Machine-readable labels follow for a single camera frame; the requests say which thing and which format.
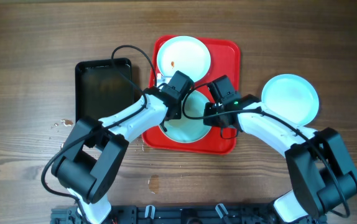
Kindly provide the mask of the teal plate with stain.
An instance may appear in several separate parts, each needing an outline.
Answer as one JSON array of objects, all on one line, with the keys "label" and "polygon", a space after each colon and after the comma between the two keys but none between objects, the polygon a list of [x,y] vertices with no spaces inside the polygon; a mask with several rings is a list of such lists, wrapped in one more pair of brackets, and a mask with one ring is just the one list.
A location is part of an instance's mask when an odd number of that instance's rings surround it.
[{"label": "teal plate with stain", "polygon": [[[193,117],[203,116],[206,103],[209,99],[199,91],[194,91],[185,102],[186,115]],[[200,119],[188,119],[182,115],[181,119],[173,119],[164,123],[166,131],[160,130],[169,139],[179,143],[192,143],[204,138],[211,129]]]}]

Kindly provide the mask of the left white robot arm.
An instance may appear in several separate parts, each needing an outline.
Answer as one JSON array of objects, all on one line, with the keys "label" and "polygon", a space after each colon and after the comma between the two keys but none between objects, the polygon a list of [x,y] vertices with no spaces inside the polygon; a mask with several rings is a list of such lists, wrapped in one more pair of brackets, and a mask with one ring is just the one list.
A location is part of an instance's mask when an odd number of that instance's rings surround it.
[{"label": "left white robot arm", "polygon": [[130,142],[150,128],[174,119],[188,89],[164,85],[143,91],[133,105],[109,117],[79,119],[51,170],[78,204],[82,223],[103,223],[112,206],[106,196]]}]

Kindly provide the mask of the white plate with stain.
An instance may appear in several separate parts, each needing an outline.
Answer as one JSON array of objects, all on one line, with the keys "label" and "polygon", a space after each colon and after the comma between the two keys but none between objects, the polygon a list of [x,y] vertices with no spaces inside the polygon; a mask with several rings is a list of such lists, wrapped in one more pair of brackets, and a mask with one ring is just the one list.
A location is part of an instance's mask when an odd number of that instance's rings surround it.
[{"label": "white plate with stain", "polygon": [[210,66],[211,55],[203,42],[190,36],[173,37],[158,50],[157,82],[168,83],[177,71],[197,82],[208,73]]}]

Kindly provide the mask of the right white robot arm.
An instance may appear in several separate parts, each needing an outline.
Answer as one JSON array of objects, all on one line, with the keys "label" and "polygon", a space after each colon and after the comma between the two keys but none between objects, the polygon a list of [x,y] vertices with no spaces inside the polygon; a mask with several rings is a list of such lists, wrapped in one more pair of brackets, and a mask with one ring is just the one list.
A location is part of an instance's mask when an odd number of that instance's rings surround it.
[{"label": "right white robot arm", "polygon": [[285,158],[292,188],[273,203],[283,222],[320,218],[357,194],[357,169],[336,130],[295,124],[253,95],[207,103],[203,115],[205,125],[253,135]]}]

